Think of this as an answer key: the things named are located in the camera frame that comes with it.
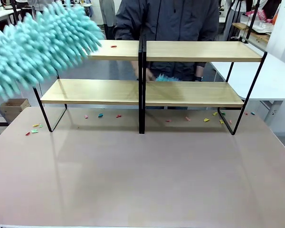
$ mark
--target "dark jacket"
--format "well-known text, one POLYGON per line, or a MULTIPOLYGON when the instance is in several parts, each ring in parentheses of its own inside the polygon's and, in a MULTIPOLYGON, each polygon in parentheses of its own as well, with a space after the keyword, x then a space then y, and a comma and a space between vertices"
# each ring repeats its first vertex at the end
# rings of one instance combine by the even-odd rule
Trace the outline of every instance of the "dark jacket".
MULTIPOLYGON (((219 27, 218 0, 122 0, 116 14, 115 39, 212 41, 219 27)), ((196 63, 204 67, 206 63, 196 63)), ((183 81, 195 78, 195 63, 153 62, 155 76, 183 81)))

